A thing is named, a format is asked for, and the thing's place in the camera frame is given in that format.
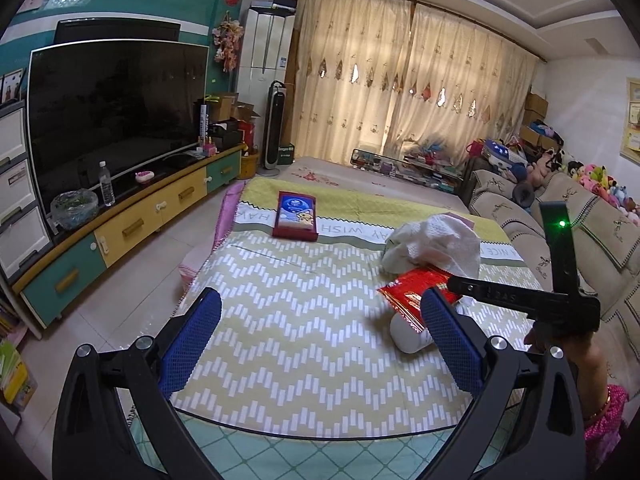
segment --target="red snack package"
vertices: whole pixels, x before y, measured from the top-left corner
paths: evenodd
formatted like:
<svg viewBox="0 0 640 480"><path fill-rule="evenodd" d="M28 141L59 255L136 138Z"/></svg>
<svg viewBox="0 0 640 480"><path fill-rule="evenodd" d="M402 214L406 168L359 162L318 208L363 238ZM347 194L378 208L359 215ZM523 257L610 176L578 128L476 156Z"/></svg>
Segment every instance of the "red snack package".
<svg viewBox="0 0 640 480"><path fill-rule="evenodd" d="M420 299L424 291L437 286L442 295L454 304L462 298L447 288L451 274L435 266L419 267L398 276L395 280L378 290L387 298L391 306L404 317L418 333L426 329L420 315Z"/></svg>

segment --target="black tv screen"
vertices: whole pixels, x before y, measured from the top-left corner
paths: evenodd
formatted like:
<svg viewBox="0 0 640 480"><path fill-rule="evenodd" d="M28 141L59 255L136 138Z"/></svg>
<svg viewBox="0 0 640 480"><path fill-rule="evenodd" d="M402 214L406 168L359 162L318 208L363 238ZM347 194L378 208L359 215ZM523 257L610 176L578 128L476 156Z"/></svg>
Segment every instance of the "black tv screen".
<svg viewBox="0 0 640 480"><path fill-rule="evenodd" d="M56 195L82 187L81 174L96 186L102 160L115 178L196 143L207 50L98 40L31 53L31 156L47 212Z"/></svg>

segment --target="gold bracelet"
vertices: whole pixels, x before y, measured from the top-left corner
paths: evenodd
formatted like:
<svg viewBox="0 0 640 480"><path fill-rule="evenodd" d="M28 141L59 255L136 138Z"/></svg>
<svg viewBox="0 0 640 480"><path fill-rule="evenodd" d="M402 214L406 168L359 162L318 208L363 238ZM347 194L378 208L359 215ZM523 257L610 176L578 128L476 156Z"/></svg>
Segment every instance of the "gold bracelet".
<svg viewBox="0 0 640 480"><path fill-rule="evenodd" d="M607 411L607 408L609 407L610 402L611 402L611 392L609 391L609 387L607 386L607 401L603 404L603 406L597 412L583 419L584 425L590 426L596 420L598 420L601 416L603 416L604 413Z"/></svg>

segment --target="green drawer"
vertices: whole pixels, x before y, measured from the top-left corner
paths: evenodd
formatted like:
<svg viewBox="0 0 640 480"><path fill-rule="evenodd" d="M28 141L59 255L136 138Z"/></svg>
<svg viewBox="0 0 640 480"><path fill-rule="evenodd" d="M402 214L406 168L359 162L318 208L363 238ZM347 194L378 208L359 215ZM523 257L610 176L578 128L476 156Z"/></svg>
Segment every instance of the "green drawer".
<svg viewBox="0 0 640 480"><path fill-rule="evenodd" d="M106 269L95 236L91 233L38 274L23 292L42 322L48 326L73 298Z"/></svg>
<svg viewBox="0 0 640 480"><path fill-rule="evenodd" d="M211 193L220 186L228 184L240 174L241 152L235 152L212 162L207 166L207 193Z"/></svg>

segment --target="bedspread floral pattern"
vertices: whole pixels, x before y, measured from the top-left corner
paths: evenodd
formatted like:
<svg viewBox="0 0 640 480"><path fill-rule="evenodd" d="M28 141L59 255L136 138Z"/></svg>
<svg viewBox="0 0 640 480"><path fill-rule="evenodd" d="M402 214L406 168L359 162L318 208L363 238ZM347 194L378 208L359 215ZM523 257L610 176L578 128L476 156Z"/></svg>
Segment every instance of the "bedspread floral pattern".
<svg viewBox="0 0 640 480"><path fill-rule="evenodd" d="M311 182L320 182L322 184L327 184L328 186L336 186L336 187L340 186L340 184L338 184L337 182L334 182L327 176L324 176L322 174L316 174L315 171L311 171L306 166L300 167L300 170L301 171L299 173L291 173L291 174L293 176L304 178L305 180L309 180Z"/></svg>

